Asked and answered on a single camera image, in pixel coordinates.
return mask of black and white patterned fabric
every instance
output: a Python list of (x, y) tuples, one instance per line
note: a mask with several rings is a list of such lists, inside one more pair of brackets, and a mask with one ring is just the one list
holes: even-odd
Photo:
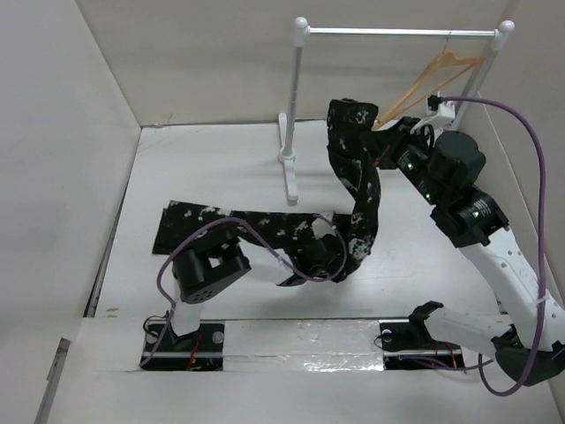
[[(351, 99), (333, 100), (329, 104), (329, 162), (335, 175), (355, 199), (355, 206), (350, 215), (337, 214), (334, 217), (335, 226), (348, 247), (345, 268), (341, 275), (334, 279), (335, 282), (342, 281), (359, 268), (362, 260), (370, 254), (379, 228), (379, 175), (373, 165), (375, 157), (369, 153), (370, 146), (367, 147), (359, 137), (361, 133), (371, 131), (378, 113), (379, 108), (374, 104)], [(295, 266), (307, 274), (308, 269), (304, 269), (304, 258), (301, 258), (300, 254), (302, 247), (319, 241), (313, 234), (312, 224), (320, 212), (255, 212), (171, 201), (162, 212), (153, 253), (170, 254), (203, 225), (219, 218), (234, 216), (247, 221), (274, 249), (283, 249)], [(240, 238), (258, 245), (257, 240), (248, 234), (245, 228), (237, 227), (236, 233)], [(325, 243), (327, 237), (325, 236), (322, 242)], [(329, 244), (335, 249), (335, 243)], [(335, 254), (341, 255), (341, 260), (332, 262), (331, 269), (323, 269), (315, 276), (329, 276), (337, 271), (343, 260), (341, 245), (337, 245), (339, 249)]]

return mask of hanger hook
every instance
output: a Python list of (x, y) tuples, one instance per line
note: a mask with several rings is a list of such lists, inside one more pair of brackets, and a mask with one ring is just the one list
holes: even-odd
[(451, 36), (451, 31), (453, 31), (453, 30), (450, 29), (449, 32), (448, 32), (448, 36), (445, 37), (445, 45), (443, 46), (443, 51), (441, 53), (445, 53), (445, 50), (448, 49), (449, 37)]

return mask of clothing rack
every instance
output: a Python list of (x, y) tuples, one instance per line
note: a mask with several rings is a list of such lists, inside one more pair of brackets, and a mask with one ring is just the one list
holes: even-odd
[[(297, 112), (298, 80), (302, 51), (308, 37), (375, 37), (375, 38), (429, 38), (445, 40), (486, 40), (490, 41), (490, 50), (486, 59), (478, 69), (473, 72), (463, 90), (463, 95), (475, 96), (478, 93), (488, 71), (493, 66), (494, 59), (501, 51), (502, 46), (514, 30), (514, 22), (505, 20), (497, 29), (489, 31), (473, 30), (445, 30), (445, 29), (387, 29), (387, 28), (314, 28), (308, 25), (305, 18), (296, 18), (294, 21), (294, 68), (290, 83), (290, 98), (287, 112), (280, 113), (278, 118), (279, 137), (281, 150), (278, 158), (284, 168), (284, 181), (288, 201), (298, 201), (298, 188), (294, 161), (296, 151), (292, 147), (294, 137), (294, 123)], [(463, 121), (469, 103), (456, 105), (456, 119), (451, 125), (457, 129)]]

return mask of wooden hanger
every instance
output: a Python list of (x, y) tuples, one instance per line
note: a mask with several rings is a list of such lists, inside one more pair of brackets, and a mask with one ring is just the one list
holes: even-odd
[[(485, 60), (483, 56), (466, 56), (466, 57), (457, 57), (453, 51), (447, 50), (440, 53), (430, 64), (424, 69), (424, 71), (420, 74), (416, 82), (412, 84), (412, 87), (389, 109), (385, 112), (380, 119), (375, 119), (373, 124), (373, 131), (378, 130), (383, 125), (385, 125), (390, 120), (394, 119), (398, 115), (404, 113), (406, 110), (412, 108), (422, 100), (426, 99), (428, 95), (435, 93), (436, 91), (440, 90), (451, 81), (459, 78), (461, 75), (472, 69), (473, 67), (481, 64)], [(440, 84), (432, 88), (431, 90), (427, 91), (424, 95), (416, 99), (414, 102), (410, 103), (405, 108), (401, 109), (403, 104), (405, 104), (408, 99), (410, 99), (414, 93), (418, 91), (427, 81), (429, 81), (437, 71), (442, 68), (450, 68), (454, 66), (463, 66), (466, 65), (461, 71), (457, 72), (455, 75), (443, 80)]]

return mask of wall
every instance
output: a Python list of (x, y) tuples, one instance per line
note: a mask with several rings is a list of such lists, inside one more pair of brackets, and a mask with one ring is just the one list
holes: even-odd
[[(297, 16), (318, 27), (493, 29), (507, 1), (77, 3), (137, 119), (152, 125), (275, 121), (288, 101)], [(483, 44), (452, 41), (449, 47), (464, 55)], [(312, 38), (298, 115), (324, 117), (328, 101), (342, 96), (389, 106), (444, 46), (443, 40)]]
[(0, 411), (33, 422), (73, 338), (139, 125), (72, 0), (0, 14)]
[[(562, 82), (565, 44), (556, 41), (565, 35), (564, 17), (564, 2), (520, 2), (513, 16), (516, 31), (500, 53), (481, 90), (484, 97), (505, 102), (521, 111), (540, 137), (547, 167), (546, 257), (562, 296), (565, 295), (565, 261), (562, 259), (565, 252), (565, 173), (562, 166), (565, 161), (565, 86)], [(531, 263), (536, 263), (537, 234), (533, 223), (537, 226), (539, 169), (535, 150), (528, 134), (511, 116), (489, 109), (490, 117), (487, 117), (483, 108), (472, 109), (472, 116), (464, 129), (481, 140), (482, 148), (496, 146), (500, 140), (503, 153), (516, 176), (515, 181), (511, 181), (513, 178), (495, 178), (495, 168), (504, 166), (508, 159), (498, 155), (494, 161), (494, 156), (489, 155), (491, 164), (488, 172), (491, 176), (484, 175), (483, 179), (490, 179), (490, 184), (487, 184), (491, 191), (504, 192), (511, 190), (513, 184), (519, 186), (523, 198), (505, 196), (505, 210), (518, 232), (526, 256)], [(497, 199), (502, 199), (502, 196), (504, 193), (499, 193)], [(531, 219), (521, 212), (523, 208), (527, 208)], [(555, 379), (552, 387), (563, 416), (565, 375)]]

